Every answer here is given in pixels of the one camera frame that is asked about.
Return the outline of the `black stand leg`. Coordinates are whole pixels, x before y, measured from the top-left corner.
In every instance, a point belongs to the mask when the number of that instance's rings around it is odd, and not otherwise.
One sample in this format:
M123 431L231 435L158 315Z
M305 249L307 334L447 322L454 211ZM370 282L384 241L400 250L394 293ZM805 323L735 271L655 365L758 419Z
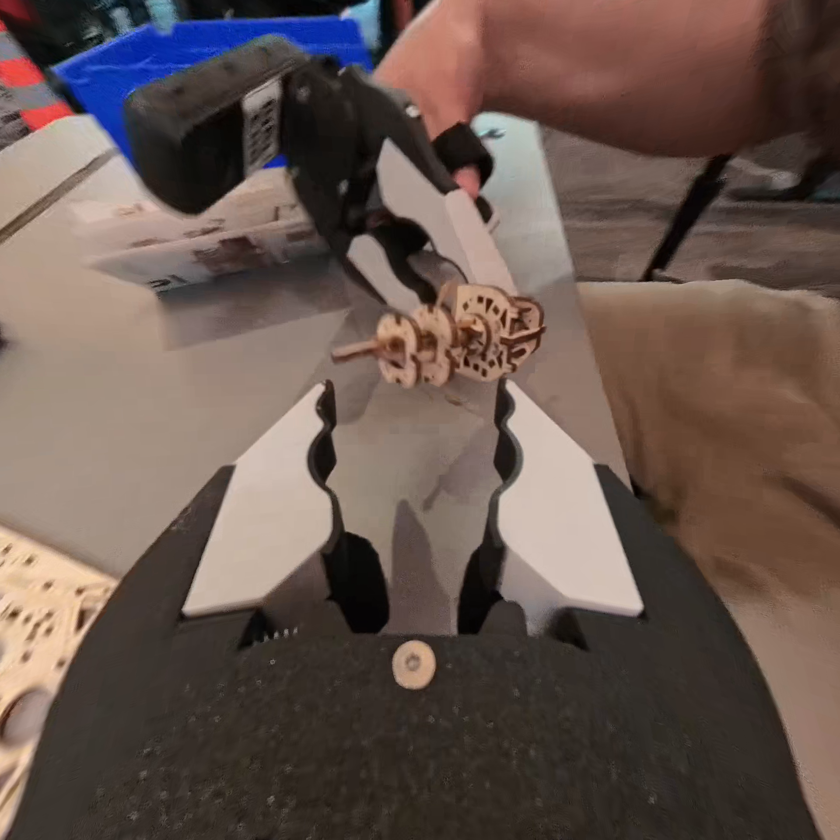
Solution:
M700 216L718 198L723 186L725 186L725 171L732 161L732 157L732 154L722 154L710 158L693 179L643 275L640 277L642 282L664 278L667 268L692 228L696 225Z

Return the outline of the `white instruction booklet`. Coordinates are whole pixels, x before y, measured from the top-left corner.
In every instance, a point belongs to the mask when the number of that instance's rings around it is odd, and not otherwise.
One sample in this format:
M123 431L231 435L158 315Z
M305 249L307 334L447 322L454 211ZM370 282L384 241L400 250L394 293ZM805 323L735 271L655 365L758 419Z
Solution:
M284 168L265 169L197 216L151 199L70 205L90 268L162 293L324 254Z

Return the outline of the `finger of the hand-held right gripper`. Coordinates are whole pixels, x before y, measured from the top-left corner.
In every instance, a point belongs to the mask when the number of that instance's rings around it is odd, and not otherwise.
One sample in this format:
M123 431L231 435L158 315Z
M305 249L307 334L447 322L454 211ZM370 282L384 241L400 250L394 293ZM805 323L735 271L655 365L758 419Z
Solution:
M508 265L465 191L456 187L442 192L392 140L385 140L381 147L377 181L385 208L420 227L436 254L456 267L468 283L517 296Z
M401 219L375 219L352 239L346 260L355 274L390 309L433 305L437 290L411 265L410 258L429 243L416 224Z

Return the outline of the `person's right forearm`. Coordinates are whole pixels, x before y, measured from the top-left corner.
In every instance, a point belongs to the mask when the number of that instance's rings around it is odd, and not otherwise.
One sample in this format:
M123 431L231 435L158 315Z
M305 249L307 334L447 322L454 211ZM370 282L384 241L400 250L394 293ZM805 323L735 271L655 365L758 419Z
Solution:
M494 2L486 102L627 151L737 152L799 129L794 2Z

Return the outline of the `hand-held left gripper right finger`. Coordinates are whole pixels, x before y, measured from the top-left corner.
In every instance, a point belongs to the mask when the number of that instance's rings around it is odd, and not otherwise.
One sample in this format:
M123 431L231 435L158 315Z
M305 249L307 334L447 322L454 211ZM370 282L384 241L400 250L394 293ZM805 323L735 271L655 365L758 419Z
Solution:
M477 634L500 602L528 634L584 610L639 618L644 603L591 456L518 385L501 381L493 466L500 484L458 597L458 632Z

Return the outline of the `laser-cut wooden parts sheet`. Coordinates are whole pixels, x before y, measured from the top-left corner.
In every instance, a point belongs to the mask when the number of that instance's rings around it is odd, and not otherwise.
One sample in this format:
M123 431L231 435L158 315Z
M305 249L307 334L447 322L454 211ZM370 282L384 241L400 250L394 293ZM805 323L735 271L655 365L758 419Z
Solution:
M1 830L28 781L49 709L118 580L1 527Z

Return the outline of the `person's right hand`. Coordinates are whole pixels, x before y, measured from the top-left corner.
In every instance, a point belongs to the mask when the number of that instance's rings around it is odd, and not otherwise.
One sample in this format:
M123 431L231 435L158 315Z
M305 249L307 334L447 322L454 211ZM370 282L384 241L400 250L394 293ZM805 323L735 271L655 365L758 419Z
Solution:
M385 54L374 77L407 95L430 140L481 112L517 111L515 63L501 54L510 12L509 2L432 2Z

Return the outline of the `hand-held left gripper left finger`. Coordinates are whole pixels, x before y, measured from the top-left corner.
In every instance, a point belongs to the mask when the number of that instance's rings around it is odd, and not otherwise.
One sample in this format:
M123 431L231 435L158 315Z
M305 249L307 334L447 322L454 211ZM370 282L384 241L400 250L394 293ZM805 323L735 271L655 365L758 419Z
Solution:
M325 610L352 633L389 620L379 555L349 532L329 485L335 393L315 384L233 465L182 614L246 613L266 634L295 634Z

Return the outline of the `wooden gear model assembly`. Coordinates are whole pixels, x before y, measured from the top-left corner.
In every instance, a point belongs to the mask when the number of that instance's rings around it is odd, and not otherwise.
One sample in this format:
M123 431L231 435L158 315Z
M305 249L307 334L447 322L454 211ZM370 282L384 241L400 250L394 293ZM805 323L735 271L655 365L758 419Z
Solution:
M457 375L479 383L516 373L538 350L544 309L530 297L450 281L434 303L383 315L368 340L331 352L334 363L376 361L384 382L442 388Z

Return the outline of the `blue plastic bin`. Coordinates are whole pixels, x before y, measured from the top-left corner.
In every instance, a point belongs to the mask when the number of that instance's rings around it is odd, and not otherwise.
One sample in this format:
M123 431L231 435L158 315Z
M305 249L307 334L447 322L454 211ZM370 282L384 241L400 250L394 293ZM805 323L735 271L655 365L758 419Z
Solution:
M344 67L373 69L359 26L348 18L326 16L188 21L174 24L167 33L147 24L60 62L51 73L133 162L123 102L134 89L264 35L279 35L312 55L331 56Z

